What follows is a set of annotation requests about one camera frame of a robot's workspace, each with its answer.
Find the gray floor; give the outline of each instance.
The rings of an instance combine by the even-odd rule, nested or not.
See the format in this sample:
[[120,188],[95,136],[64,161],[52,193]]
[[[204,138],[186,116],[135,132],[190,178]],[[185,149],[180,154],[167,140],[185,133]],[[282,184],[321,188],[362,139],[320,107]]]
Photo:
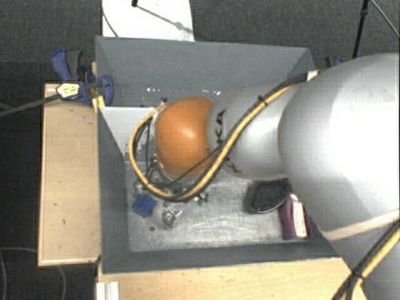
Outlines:
[[[191,0],[197,40],[311,49],[317,67],[326,56],[351,58],[363,0]],[[400,0],[376,0],[399,30]],[[49,57],[61,48],[94,59],[101,33],[100,0],[0,0],[0,103],[41,97],[56,79]],[[399,51],[399,40],[370,6],[360,55]],[[0,248],[36,247],[41,162],[39,109],[0,120]],[[7,299],[58,299],[57,271],[35,269],[32,254],[4,252]],[[93,266],[67,267],[66,299],[92,299]]]

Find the blue object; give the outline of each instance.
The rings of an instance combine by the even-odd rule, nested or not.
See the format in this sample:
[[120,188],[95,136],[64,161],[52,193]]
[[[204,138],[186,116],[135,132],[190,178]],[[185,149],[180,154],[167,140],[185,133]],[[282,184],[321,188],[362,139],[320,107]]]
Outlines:
[[53,70],[58,74],[61,78],[61,81],[66,83],[71,80],[71,74],[69,73],[67,61],[66,61],[67,51],[65,49],[61,49],[56,51],[51,56],[51,66]]
[[[71,97],[61,97],[62,100],[72,100],[83,103],[87,106],[92,105],[92,96],[90,95],[87,84],[96,83],[96,77],[93,72],[86,66],[79,65],[79,58],[81,57],[80,50],[66,51],[61,49],[56,51],[51,56],[51,66],[54,71],[60,76],[62,83],[67,83],[74,80],[74,83],[79,84],[79,95]],[[79,72],[83,73],[85,81],[77,81],[79,79]],[[102,95],[106,106],[110,106],[114,98],[114,85],[111,76],[101,76],[101,84],[96,88],[102,87]]]
[[138,194],[132,206],[133,212],[144,218],[151,216],[156,203],[156,200],[154,200],[150,195]]
[[114,98],[113,80],[111,80],[111,76],[109,75],[101,76],[100,79],[102,84],[102,95],[104,97],[104,103],[106,104],[106,106],[110,106]]

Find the clamp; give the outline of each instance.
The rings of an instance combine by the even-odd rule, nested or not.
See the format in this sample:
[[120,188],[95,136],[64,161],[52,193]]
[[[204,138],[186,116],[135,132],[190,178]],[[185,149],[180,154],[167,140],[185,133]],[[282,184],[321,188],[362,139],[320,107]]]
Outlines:
[[[73,100],[91,106],[93,96],[89,89],[96,88],[97,93],[101,90],[105,105],[110,106],[114,97],[114,85],[111,76],[104,75],[100,77],[99,81],[96,81],[93,72],[88,67],[80,65],[81,55],[81,50],[67,51],[60,49],[51,56],[51,66],[62,81],[62,85],[60,85],[62,88],[59,90],[59,87],[57,93],[62,100]],[[68,83],[71,82],[75,87],[72,87],[72,85],[68,87]],[[72,92],[70,96],[63,96],[66,90],[67,94]]]

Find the wooden board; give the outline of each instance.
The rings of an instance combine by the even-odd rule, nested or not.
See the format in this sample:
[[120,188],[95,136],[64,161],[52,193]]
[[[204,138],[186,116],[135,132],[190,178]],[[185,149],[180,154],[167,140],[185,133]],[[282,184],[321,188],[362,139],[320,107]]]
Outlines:
[[[341,258],[332,258],[131,274],[100,272],[98,280],[118,281],[120,300],[329,300],[349,273]],[[364,299],[363,291],[355,290],[352,300]]]
[[[45,86],[45,96],[57,85]],[[43,111],[38,265],[93,263],[100,255],[93,108],[54,101]]]

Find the gray box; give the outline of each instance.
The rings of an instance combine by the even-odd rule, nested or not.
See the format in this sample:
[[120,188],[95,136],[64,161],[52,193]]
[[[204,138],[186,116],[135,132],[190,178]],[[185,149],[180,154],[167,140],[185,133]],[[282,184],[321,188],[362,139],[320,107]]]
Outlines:
[[112,107],[98,114],[105,273],[337,256],[315,227],[311,241],[284,241],[278,212],[248,214],[243,201],[251,183],[224,172],[208,187],[207,205],[174,204],[184,214],[172,231],[163,229],[160,199],[151,217],[131,207],[136,177],[127,143],[149,106],[161,97],[216,99],[231,88],[304,73],[314,69],[308,49],[98,37],[96,63],[97,75],[110,74],[116,87]]

